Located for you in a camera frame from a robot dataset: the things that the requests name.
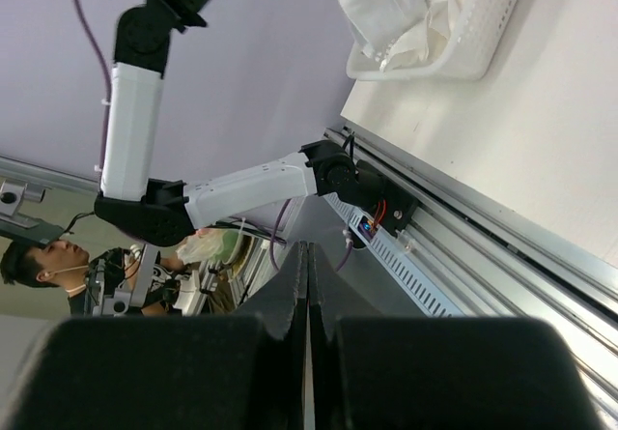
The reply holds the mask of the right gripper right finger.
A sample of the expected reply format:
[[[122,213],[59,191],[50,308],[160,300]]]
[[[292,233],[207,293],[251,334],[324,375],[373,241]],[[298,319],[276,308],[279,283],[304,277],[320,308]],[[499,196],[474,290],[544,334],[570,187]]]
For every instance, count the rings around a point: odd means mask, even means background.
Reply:
[[[529,317],[380,313],[311,245],[320,429],[598,429],[563,338]]]

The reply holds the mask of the cream white skirt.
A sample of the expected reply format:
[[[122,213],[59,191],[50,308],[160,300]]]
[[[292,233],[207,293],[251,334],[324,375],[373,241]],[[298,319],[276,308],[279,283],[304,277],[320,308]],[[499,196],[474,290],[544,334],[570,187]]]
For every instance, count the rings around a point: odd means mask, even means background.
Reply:
[[[461,13],[462,0],[425,0],[425,11],[405,33],[393,40],[379,69],[390,72],[429,66],[445,49]]]

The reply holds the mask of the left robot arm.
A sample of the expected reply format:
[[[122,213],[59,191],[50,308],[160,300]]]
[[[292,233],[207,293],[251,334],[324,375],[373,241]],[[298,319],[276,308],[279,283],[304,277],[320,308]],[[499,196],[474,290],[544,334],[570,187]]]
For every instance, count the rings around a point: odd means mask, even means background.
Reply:
[[[307,196],[397,234],[418,202],[324,137],[349,92],[335,0],[143,0],[117,22],[95,211],[171,246],[203,227]]]

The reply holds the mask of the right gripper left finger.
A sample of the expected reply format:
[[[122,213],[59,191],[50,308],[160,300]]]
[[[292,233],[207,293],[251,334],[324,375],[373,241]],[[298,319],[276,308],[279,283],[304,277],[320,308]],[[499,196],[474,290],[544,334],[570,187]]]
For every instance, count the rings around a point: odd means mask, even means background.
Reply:
[[[33,344],[5,429],[299,429],[308,246],[227,315],[75,317]]]

